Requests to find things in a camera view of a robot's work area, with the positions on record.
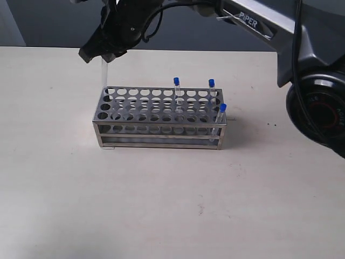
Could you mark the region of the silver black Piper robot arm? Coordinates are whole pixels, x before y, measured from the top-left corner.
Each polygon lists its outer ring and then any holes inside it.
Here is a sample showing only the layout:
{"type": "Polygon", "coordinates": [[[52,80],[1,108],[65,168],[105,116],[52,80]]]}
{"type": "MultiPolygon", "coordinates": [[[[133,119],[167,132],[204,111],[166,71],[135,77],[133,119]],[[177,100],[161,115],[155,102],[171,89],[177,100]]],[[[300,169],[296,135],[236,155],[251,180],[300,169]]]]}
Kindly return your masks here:
{"type": "Polygon", "coordinates": [[[148,42],[152,20],[186,6],[204,17],[237,25],[277,53],[279,87],[291,83],[286,110],[310,140],[344,156],[344,15],[305,1],[104,1],[100,24],[80,48],[89,63],[112,62],[148,42]]]}

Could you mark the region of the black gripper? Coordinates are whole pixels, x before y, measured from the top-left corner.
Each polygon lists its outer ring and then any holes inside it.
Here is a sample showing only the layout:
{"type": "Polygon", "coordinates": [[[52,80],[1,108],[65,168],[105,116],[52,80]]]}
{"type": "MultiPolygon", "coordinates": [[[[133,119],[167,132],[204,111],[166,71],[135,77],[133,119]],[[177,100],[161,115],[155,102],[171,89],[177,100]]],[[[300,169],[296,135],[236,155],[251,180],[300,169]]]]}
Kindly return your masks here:
{"type": "Polygon", "coordinates": [[[135,47],[145,23],[163,1],[103,1],[103,4],[101,31],[95,31],[78,52],[86,64],[99,56],[111,63],[135,47]]]}

